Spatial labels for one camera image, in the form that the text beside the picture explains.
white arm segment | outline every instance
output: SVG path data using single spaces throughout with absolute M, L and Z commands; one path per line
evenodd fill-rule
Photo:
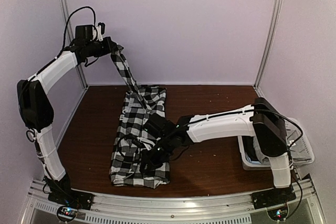
M 200 143 L 205 140 L 220 137 L 255 136 L 256 133 L 253 129 L 252 122 L 250 121 L 250 117 L 253 116 L 253 112 L 245 112 L 248 110 L 253 110 L 253 107 L 248 105 L 241 109 L 227 112 L 241 112 L 240 114 L 218 116 L 199 123 L 191 124 L 187 133 L 194 143 Z M 191 118 L 190 122 L 208 118 L 213 115 L 217 114 L 196 115 Z
M 245 112 L 249 110 L 253 110 L 251 105 L 245 106 L 238 110 L 225 112 L 231 113 L 240 111 L 240 114 L 218 116 L 201 121 L 199 123 L 191 124 L 187 134 L 194 143 L 200 143 L 205 140 L 220 137 L 256 136 L 253 123 L 250 121 L 250 117 L 253 116 L 253 112 Z M 203 118 L 209 118 L 213 115 L 217 114 L 196 115 L 191 118 L 190 122 L 194 122 Z M 281 156 L 268 158 L 273 173 L 274 186 L 276 188 L 289 187 L 291 184 L 291 177 L 288 153 L 286 152 Z
M 67 72 L 77 66 L 74 52 L 65 51 L 61 56 L 38 74 L 33 80 L 39 80 L 44 91 L 48 94 L 51 87 Z
M 60 181 L 65 175 L 65 169 L 62 166 L 53 138 L 53 127 L 50 125 L 41 130 L 41 133 L 36 132 L 36 139 L 41 148 L 41 154 L 44 159 L 44 168 L 47 167 L 52 178 Z M 44 169 L 45 175 L 50 178 L 49 174 Z

white wall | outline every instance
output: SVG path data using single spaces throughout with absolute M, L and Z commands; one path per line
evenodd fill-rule
M 302 169 L 316 185 L 328 223 L 336 199 L 336 0 L 284 0 L 261 89 L 307 130 L 316 161 Z
M 34 145 L 26 140 L 16 83 L 59 52 L 64 24 L 58 0 L 0 0 L 0 6 L 0 216 L 1 223 L 17 223 L 31 180 L 41 176 L 42 168 Z M 80 94 L 75 71 L 50 92 L 55 139 Z
M 92 6 L 125 47 L 140 83 L 252 84 L 274 0 L 68 0 Z M 82 13 L 73 26 L 92 18 Z M 90 84 L 122 83 L 109 57 L 85 69 Z

vertical metal post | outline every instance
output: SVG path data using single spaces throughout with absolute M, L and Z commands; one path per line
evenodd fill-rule
M 282 6 L 282 0 L 274 0 L 274 6 L 273 6 L 273 14 L 272 14 L 272 18 L 271 18 L 271 23 L 269 26 L 269 31 L 268 31 L 268 36 L 267 36 L 267 40 L 266 40 L 266 45 L 265 45 L 265 49 L 264 49 L 264 54 L 260 63 L 260 67 L 258 70 L 258 75 L 257 75 L 257 79 L 255 81 L 254 84 L 254 88 L 256 90 L 259 90 L 259 85 L 262 79 L 262 76 L 264 75 L 265 72 L 265 67 L 266 67 L 266 63 L 271 51 L 271 47 L 272 47 L 272 43 L 273 43 L 273 39 L 275 36 L 275 31 L 276 31 L 276 27 L 278 24 L 278 20 L 279 20 L 279 15 L 280 15 L 280 11 L 281 11 L 281 6 Z
M 64 20 L 64 24 L 65 24 L 67 22 L 67 19 L 69 18 L 69 10 L 68 10 L 67 0 L 59 0 L 59 1 L 60 1 L 61 10 L 62 10 L 62 13 L 63 13 L 63 20 Z M 67 30 L 67 35 L 68 35 L 67 37 L 68 37 L 69 42 L 74 39 L 74 34 L 72 32 L 70 22 L 69 22 L 69 27 L 68 27 L 68 30 Z M 76 67 L 76 71 L 77 71 L 77 74 L 78 74 L 78 77 L 79 77 L 80 84 L 81 84 L 82 88 L 86 89 L 88 85 L 87 85 L 85 75 L 84 75 L 84 72 L 83 72 L 83 69 L 82 69 L 81 65 L 78 65 Z

black and white checkered fabric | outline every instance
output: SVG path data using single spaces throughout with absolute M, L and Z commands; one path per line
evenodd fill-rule
M 117 144 L 120 138 L 132 134 L 151 140 L 150 143 L 156 143 L 155 138 L 142 130 L 142 125 L 152 113 L 165 116 L 164 102 L 166 90 L 158 86 L 138 86 L 133 78 L 125 56 L 119 51 L 111 56 L 119 74 L 126 82 L 130 91 L 126 93 L 122 114 L 120 115 L 117 138 L 114 142 L 114 148 L 111 160 L 110 178 L 115 186 L 145 186 L 156 188 L 160 184 L 170 182 L 169 163 L 164 163 L 160 168 L 142 175 L 140 173 L 141 151 L 134 145 L 131 139 L 121 140 L 119 146 L 124 157 L 117 151 Z

brown wooden surface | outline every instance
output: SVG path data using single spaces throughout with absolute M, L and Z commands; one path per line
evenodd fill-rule
M 211 114 L 251 104 L 252 87 L 166 86 L 166 117 Z M 171 182 L 157 189 L 115 187 L 109 179 L 112 146 L 124 86 L 90 87 L 59 148 L 72 187 L 97 193 L 142 197 L 224 195 L 272 187 L 270 171 L 245 171 L 236 137 L 195 144 L 171 162 Z

